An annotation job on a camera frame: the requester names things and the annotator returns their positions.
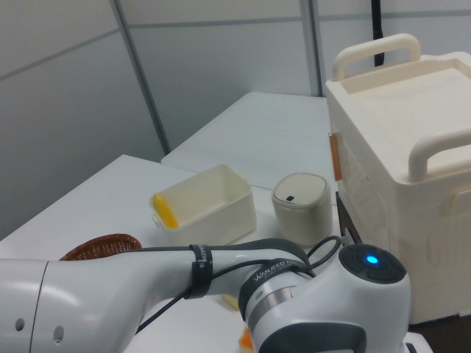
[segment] cup lid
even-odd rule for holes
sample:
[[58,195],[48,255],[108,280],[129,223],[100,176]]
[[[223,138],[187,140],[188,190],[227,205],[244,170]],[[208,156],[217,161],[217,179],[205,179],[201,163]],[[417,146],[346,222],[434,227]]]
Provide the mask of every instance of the cup lid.
[[273,196],[293,205],[314,205],[323,198],[327,189],[326,180],[315,174],[295,173],[281,180],[273,190]]

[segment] yellow handle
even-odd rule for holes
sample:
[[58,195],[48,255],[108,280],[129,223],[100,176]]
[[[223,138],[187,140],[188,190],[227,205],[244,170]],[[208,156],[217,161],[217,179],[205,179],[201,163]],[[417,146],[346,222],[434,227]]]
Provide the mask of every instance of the yellow handle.
[[160,219],[167,228],[178,228],[178,222],[175,219],[175,216],[171,211],[169,204],[167,204],[167,201],[159,193],[154,194],[154,197],[152,198],[152,203],[154,205],[155,212],[159,214]]

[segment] white tabletop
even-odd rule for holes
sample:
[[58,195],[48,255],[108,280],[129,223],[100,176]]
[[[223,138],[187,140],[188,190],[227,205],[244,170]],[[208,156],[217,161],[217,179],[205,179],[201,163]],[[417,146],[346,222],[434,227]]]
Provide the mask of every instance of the white tabletop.
[[162,159],[162,164],[204,171],[227,164],[251,185],[272,190],[289,174],[333,178],[327,100],[248,93]]
[[[57,260],[101,235],[127,233],[143,246],[166,246],[150,196],[194,172],[121,156],[0,242],[0,258]],[[257,229],[238,242],[278,237],[271,191],[252,188]],[[334,207],[334,230],[339,233]],[[137,335],[126,353],[239,353],[244,322],[220,297],[180,301]]]

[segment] small white cup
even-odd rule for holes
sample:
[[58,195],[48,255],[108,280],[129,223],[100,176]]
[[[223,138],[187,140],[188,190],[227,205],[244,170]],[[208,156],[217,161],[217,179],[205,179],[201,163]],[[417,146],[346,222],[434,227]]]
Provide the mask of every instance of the small white cup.
[[312,246],[332,230],[330,186],[325,178],[295,173],[273,189],[272,202],[283,237],[301,246]]

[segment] wicker basket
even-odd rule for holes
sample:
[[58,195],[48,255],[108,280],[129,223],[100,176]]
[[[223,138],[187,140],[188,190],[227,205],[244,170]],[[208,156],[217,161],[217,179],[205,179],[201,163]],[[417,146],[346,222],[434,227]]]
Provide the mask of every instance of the wicker basket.
[[60,258],[62,261],[93,260],[109,257],[129,250],[141,249],[139,240],[128,234],[110,234],[92,239]]

